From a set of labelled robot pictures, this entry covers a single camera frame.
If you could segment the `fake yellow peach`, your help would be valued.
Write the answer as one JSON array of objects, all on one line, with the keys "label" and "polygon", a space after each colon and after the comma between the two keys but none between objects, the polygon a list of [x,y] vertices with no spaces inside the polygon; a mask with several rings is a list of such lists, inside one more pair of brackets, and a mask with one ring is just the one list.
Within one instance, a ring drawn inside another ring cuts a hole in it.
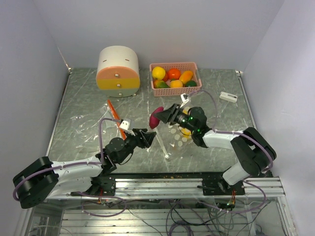
[{"label": "fake yellow peach", "polygon": [[170,88],[182,88],[184,85],[180,80],[172,80],[169,86]]}]

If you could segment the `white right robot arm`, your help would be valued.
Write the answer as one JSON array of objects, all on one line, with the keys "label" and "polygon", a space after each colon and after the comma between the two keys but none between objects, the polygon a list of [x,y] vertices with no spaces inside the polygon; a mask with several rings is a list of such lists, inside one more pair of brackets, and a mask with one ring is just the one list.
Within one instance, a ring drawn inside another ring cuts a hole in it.
[{"label": "white right robot arm", "polygon": [[193,142],[202,148],[224,148],[234,151],[237,162],[225,170],[218,179],[217,189],[226,195],[239,181],[250,176],[257,177],[272,168],[277,155],[275,150],[253,127],[243,131],[218,131],[207,125],[207,117],[201,107],[192,107],[187,113],[179,104],[170,108],[157,108],[150,117],[150,123],[161,121],[178,124],[190,131]]}]

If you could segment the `fake yellow lemon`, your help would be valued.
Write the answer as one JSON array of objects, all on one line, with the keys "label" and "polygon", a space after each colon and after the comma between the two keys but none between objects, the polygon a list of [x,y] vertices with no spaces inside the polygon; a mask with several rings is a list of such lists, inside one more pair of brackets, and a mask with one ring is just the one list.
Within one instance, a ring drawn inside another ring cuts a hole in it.
[{"label": "fake yellow lemon", "polygon": [[162,80],[165,77],[166,71],[160,66],[156,66],[152,69],[152,78],[155,80]]}]

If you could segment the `fake purple onion slice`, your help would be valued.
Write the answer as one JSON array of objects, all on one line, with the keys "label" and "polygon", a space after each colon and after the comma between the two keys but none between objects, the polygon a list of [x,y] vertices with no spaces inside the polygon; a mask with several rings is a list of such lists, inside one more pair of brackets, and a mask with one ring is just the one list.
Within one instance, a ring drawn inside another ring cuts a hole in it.
[{"label": "fake purple onion slice", "polygon": [[150,115],[150,119],[149,119],[149,127],[151,129],[155,129],[159,123],[160,123],[160,120],[158,118],[155,117],[155,114],[156,113],[159,113],[159,112],[162,112],[164,110],[163,107],[158,107],[156,108],[153,113]]}]

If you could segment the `fake red orange tomato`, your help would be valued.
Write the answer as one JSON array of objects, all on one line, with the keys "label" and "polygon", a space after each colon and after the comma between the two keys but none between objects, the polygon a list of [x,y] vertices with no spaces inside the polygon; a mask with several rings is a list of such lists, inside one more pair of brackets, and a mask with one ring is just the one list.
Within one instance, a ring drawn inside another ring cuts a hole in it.
[{"label": "fake red orange tomato", "polygon": [[162,80],[164,82],[167,82],[169,80],[168,73],[165,74],[165,76],[164,76],[164,78]]}]

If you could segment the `fake green orange mango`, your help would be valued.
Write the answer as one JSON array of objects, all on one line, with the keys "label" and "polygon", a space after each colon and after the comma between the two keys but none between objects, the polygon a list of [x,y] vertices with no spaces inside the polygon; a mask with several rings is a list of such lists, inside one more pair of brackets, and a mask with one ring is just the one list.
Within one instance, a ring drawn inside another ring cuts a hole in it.
[{"label": "fake green orange mango", "polygon": [[153,81],[153,85],[155,89],[167,89],[169,85],[163,80],[155,80]]}]

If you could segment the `clear red-zip bag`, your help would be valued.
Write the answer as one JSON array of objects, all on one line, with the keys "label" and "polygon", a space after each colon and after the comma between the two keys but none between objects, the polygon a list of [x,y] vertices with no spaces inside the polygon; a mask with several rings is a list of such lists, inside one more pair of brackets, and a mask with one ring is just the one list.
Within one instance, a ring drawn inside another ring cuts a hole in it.
[{"label": "clear red-zip bag", "polygon": [[106,141],[112,136],[121,136],[114,120],[116,118],[109,100],[92,111],[85,111],[71,117],[71,137],[74,147],[86,152],[94,152],[99,150],[100,138]]}]

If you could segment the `fake dark green avocado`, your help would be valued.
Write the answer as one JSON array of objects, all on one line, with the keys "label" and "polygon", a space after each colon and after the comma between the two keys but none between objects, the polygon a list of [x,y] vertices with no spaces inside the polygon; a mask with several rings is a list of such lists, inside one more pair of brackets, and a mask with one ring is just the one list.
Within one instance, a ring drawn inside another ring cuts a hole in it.
[{"label": "fake dark green avocado", "polygon": [[188,88],[190,88],[190,87],[196,87],[197,86],[197,83],[196,83],[196,81],[194,81],[194,80],[189,80],[188,82],[186,82],[186,84],[185,84],[185,87],[188,87]]}]

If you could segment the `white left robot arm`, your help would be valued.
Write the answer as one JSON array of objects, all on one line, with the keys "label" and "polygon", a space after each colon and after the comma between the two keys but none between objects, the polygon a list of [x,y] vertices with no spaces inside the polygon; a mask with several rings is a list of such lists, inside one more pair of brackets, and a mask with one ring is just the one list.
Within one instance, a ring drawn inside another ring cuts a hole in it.
[{"label": "white left robot arm", "polygon": [[40,157],[13,178],[13,199],[21,208],[32,208],[48,197],[82,192],[95,195],[100,191],[96,177],[109,174],[126,164],[136,148],[149,148],[156,132],[133,129],[126,138],[113,138],[100,153],[77,161],[51,161]]}]

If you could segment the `fake yellow orange mango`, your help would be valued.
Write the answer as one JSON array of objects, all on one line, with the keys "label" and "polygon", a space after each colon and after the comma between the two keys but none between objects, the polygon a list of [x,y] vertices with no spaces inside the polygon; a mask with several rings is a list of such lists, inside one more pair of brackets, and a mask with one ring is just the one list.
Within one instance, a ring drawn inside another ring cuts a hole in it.
[{"label": "fake yellow orange mango", "polygon": [[181,74],[179,80],[185,85],[193,78],[193,72],[191,70],[187,70]]}]

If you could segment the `clear white-slider zip bag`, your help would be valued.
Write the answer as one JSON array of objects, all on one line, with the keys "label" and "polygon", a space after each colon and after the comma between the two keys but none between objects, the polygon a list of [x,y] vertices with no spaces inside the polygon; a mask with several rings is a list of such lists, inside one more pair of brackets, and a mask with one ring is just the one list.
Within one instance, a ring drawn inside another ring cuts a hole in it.
[{"label": "clear white-slider zip bag", "polygon": [[178,124],[168,124],[167,128],[162,129],[162,133],[160,133],[158,126],[152,130],[157,133],[156,139],[165,160],[169,160],[172,154],[175,154],[182,150],[185,146],[192,144],[192,138],[184,138],[180,132],[180,126]]}]

